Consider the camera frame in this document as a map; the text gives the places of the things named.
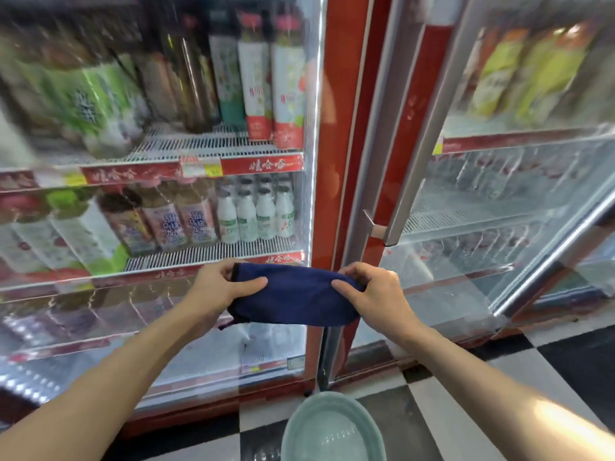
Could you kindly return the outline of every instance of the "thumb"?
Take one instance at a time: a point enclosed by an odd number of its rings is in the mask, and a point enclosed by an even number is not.
[[[356,290],[354,286],[342,281],[341,279],[335,279],[331,282],[331,286],[337,291],[339,294],[344,296],[348,301],[352,302],[353,306],[357,306],[358,302],[361,301],[361,297],[363,293]]]
[[[258,293],[258,291],[263,289],[265,286],[267,286],[266,277],[260,277],[257,279],[250,279],[248,281],[238,281],[236,283],[233,283],[233,288],[231,290],[233,294],[233,299]]]

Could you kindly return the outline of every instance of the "forearm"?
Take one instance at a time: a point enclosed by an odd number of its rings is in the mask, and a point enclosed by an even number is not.
[[[425,365],[509,460],[593,460],[615,439],[425,326],[399,340]]]
[[[153,381],[194,336],[197,322],[174,312],[0,436],[0,452],[15,461],[99,460]]]

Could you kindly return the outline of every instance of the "hand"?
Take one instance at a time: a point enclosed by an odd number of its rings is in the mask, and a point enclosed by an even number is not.
[[[230,306],[233,299],[257,293],[267,285],[265,277],[250,281],[231,281],[233,266],[237,262],[244,261],[225,259],[203,265],[184,299],[173,309],[202,323],[196,337],[202,336],[216,324],[220,314]]]
[[[352,302],[367,325],[391,341],[399,344],[404,340],[408,329],[421,324],[408,305],[399,285],[399,277],[394,271],[355,262],[344,267],[340,273],[366,284],[365,293],[340,279],[333,280],[331,286]]]

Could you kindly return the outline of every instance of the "person's right hand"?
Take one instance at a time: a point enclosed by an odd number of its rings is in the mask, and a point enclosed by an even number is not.
[[[399,344],[412,328],[421,324],[408,305],[394,271],[355,262],[344,267],[340,273],[367,285],[365,293],[340,279],[333,280],[331,286],[352,302],[367,325],[391,341]]]

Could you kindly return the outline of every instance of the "navy blue fabric pouch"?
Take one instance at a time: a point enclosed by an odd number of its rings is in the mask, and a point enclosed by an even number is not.
[[[267,277],[267,286],[235,299],[228,308],[233,321],[221,325],[220,330],[247,322],[334,327],[358,318],[354,306],[335,291],[331,281],[341,279],[359,291],[365,291],[365,286],[341,273],[293,265],[236,263],[231,281],[258,277]]]

